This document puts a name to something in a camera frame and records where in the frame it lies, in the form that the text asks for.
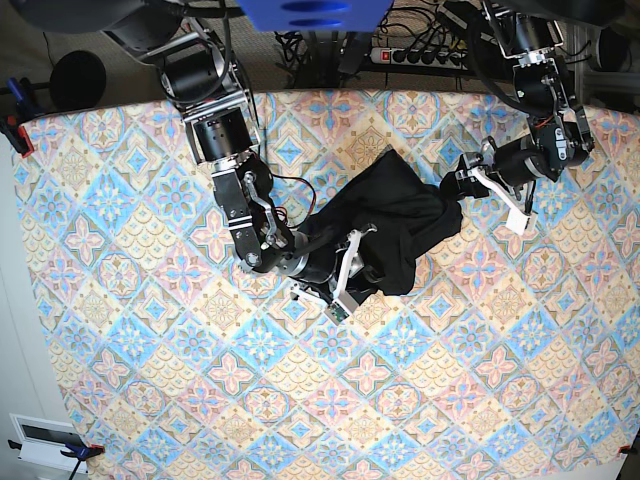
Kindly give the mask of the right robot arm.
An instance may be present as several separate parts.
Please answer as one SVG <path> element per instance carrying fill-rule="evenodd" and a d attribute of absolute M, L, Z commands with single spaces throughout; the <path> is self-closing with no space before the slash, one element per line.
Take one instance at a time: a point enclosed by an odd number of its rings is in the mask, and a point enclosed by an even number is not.
<path fill-rule="evenodd" d="M 192 14 L 145 6 L 104 32 L 155 69 L 163 93 L 181 115 L 194 160 L 212 169 L 215 199 L 241 266 L 291 277 L 320 298 L 335 299 L 346 290 L 359 240 L 332 227 L 311 235 L 277 213 L 274 176 L 258 152 L 256 104 L 232 47 L 227 13 L 221 27 L 215 32 Z"/>

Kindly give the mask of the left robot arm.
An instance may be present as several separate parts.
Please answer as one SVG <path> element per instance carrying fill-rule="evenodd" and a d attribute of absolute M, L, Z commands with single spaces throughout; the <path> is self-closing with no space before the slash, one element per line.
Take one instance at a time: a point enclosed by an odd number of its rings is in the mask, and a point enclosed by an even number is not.
<path fill-rule="evenodd" d="M 481 151 L 461 155 L 440 184 L 448 197 L 484 198 L 489 190 L 471 173 L 478 169 L 508 193 L 531 200 L 540 179 L 557 181 L 582 164 L 594 148 L 556 22 L 484 1 L 480 7 L 448 1 L 443 19 L 459 19 L 465 64 L 504 104 L 525 114 L 529 132 L 502 146 L 486 139 Z"/>

